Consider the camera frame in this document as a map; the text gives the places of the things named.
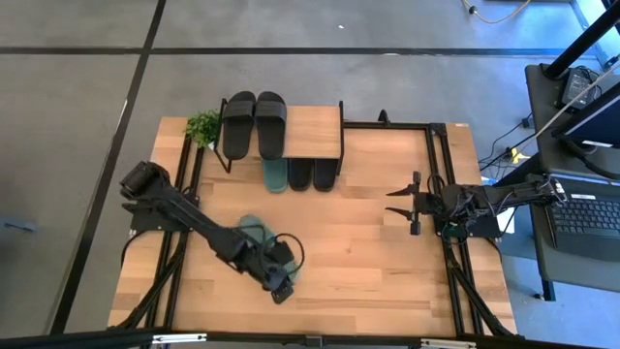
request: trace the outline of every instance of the gray concrete floor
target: gray concrete floor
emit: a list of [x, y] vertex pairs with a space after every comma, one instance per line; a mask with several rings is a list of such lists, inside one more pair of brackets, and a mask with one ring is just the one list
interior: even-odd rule
[[[154, 0], [5, 0], [0, 3], [0, 46], [141, 46], [155, 5]], [[488, 17], [517, 6], [478, 5]], [[564, 48], [580, 32], [567, 4], [534, 3], [514, 20], [489, 26], [467, 15], [458, 0], [176, 0], [166, 6], [155, 46]], [[151, 56], [68, 331], [106, 325], [130, 219], [120, 207], [116, 183], [138, 160], [148, 158], [161, 116], [217, 108], [222, 97], [239, 90], [274, 90], [290, 104], [343, 100], [345, 116], [353, 120], [372, 120], [386, 109], [393, 120], [468, 122], [482, 157], [497, 136], [529, 112], [525, 66], [548, 61]], [[45, 330], [136, 62], [135, 56], [0, 56], [0, 212], [40, 226], [35, 234], [0, 235], [2, 337]], [[500, 146], [527, 134], [518, 130]], [[536, 277], [535, 270], [527, 272]], [[514, 292], [520, 291], [511, 288], [511, 298]], [[539, 319], [539, 328], [553, 330], [545, 337], [528, 327], [526, 315], [520, 315], [527, 312], [517, 309], [518, 303], [513, 306], [526, 336], [563, 340], [562, 331], [569, 329], [553, 326], [556, 317], [571, 315], [558, 310], [555, 317]], [[617, 325], [616, 320], [606, 321]], [[592, 339], [592, 345], [607, 343]]]

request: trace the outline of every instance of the potted plant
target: potted plant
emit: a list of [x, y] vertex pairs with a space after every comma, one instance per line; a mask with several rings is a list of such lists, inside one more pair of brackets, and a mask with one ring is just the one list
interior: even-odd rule
[[209, 147], [213, 150], [217, 136], [217, 110], [198, 111], [190, 116], [185, 128], [185, 134], [196, 142], [198, 148]]

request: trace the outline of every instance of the green slipper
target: green slipper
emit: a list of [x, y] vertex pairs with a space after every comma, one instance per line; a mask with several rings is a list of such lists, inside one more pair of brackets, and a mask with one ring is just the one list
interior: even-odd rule
[[264, 160], [263, 159], [263, 180], [264, 186], [269, 193], [282, 193], [289, 185], [288, 180], [288, 160]]
[[[249, 235], [250, 237], [258, 241], [263, 241], [263, 239], [269, 240], [269, 242], [267, 243], [267, 247], [273, 246], [272, 238], [275, 237], [275, 234], [273, 234], [273, 232], [271, 232], [269, 228], [267, 228], [264, 225], [263, 221], [261, 221], [261, 219], [259, 219], [258, 217], [253, 216], [251, 214], [241, 217], [241, 222], [239, 224], [239, 227], [241, 227], [241, 231], [243, 231], [243, 233]], [[284, 266], [284, 269], [288, 272], [291, 272], [295, 270], [296, 268], [297, 268], [297, 263], [295, 261], [290, 261]], [[298, 277], [299, 277], [299, 271], [293, 272], [289, 275], [289, 278], [291, 279], [292, 282], [295, 282]]]

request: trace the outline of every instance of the shelf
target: shelf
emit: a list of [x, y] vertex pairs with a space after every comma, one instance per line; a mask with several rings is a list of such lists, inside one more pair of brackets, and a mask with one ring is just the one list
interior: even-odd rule
[[[224, 144], [224, 128], [219, 144]], [[248, 155], [261, 157], [259, 134], [254, 126]], [[287, 106], [284, 158], [340, 158], [340, 108], [338, 106]]]

